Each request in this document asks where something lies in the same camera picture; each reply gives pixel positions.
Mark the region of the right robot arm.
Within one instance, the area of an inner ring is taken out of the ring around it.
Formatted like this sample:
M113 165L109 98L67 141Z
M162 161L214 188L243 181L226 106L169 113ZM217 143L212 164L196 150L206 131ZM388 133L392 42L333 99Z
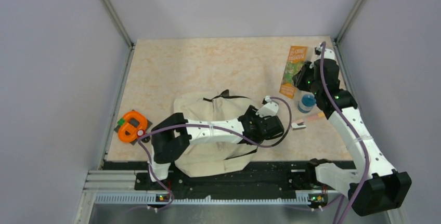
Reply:
M307 164L305 182L312 189L322 185L335 189L349 199L359 216L400 208L412 180L380 151L355 98L340 87L339 72L335 60L306 61L293 82L297 89L314 96L317 107L344 141L357 173L341 169L327 159L312 159Z

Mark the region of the orange paperback book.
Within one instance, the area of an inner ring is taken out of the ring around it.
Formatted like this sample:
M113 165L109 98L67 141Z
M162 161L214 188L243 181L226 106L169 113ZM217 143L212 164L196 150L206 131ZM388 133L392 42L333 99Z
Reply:
M302 68L307 58L308 47L306 46L291 46L286 61L286 66L283 72L279 92L293 99L297 89L294 87L293 77Z

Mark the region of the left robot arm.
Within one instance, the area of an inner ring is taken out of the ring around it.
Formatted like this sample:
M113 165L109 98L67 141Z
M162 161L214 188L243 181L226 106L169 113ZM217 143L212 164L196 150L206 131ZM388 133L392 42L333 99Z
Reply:
M287 135L277 115L278 109L257 109L249 106L245 113L229 120L197 121L174 113L150 132L152 155L147 183L154 189L166 185L172 163L183 157L186 149L199 144L254 145L263 147L263 141L280 143Z

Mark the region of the beige canvas backpack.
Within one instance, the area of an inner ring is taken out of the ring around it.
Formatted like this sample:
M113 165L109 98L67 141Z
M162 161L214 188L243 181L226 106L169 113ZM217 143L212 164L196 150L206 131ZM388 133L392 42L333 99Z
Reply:
M257 152L257 146L241 143L237 134L243 129L229 125L230 120L243 116L249 106L259 109L258 103L248 97L230 94L228 90L200 91L178 96L173 112L197 127L189 128L190 145L175 161L175 166L189 177L205 177L243 170ZM206 127L224 122L224 129Z

